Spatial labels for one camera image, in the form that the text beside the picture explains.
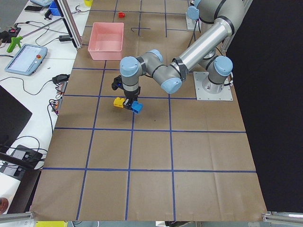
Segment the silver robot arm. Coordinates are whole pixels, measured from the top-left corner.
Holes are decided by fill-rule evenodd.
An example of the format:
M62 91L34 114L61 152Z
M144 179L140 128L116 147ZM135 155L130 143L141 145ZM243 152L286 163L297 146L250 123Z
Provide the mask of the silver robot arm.
M170 65L163 64L161 53L149 50L141 56L124 57L120 61L120 75L114 79L112 89L122 89L125 98L116 98L114 106L139 113L143 105L138 102L141 91L139 77L149 75L168 94L179 90L190 70L206 64L211 79L209 82L222 86L232 72L232 61L225 56L215 56L216 46L239 29L245 9L241 0L195 0L187 9L187 15L210 27Z
M200 17L200 10L198 5L200 4L201 0L193 0L190 3L190 6L187 9L187 16L192 20L201 20Z

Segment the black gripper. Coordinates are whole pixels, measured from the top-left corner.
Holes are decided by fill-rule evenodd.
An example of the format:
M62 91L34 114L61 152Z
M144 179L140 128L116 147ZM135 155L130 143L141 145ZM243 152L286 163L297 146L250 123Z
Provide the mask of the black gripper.
M138 96L140 95L140 91L141 88L137 88L135 91L127 91L124 90L124 94L125 94L125 101L124 101L124 108L131 110L132 109L132 99L131 98L138 98Z

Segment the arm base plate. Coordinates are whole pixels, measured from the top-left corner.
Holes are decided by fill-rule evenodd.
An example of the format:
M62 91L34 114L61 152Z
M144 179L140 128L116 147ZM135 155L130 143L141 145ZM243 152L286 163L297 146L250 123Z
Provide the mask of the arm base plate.
M195 28L196 21L186 17L187 31L193 31Z
M214 84L208 72L193 72L196 99L198 101L233 101L231 87Z

